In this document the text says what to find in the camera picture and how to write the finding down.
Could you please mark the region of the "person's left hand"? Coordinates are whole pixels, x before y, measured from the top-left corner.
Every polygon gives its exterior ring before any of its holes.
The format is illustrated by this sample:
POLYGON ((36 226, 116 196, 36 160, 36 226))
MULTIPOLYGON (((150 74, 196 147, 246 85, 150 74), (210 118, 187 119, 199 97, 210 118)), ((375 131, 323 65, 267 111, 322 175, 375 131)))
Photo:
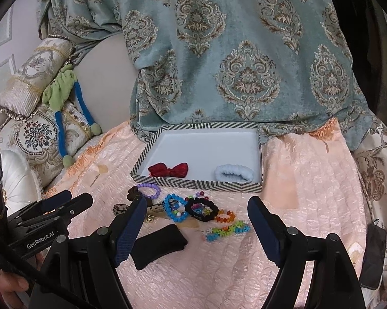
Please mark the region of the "person's left hand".
POLYGON ((0 297, 7 308, 27 308, 29 282, 23 276, 0 270, 0 297))

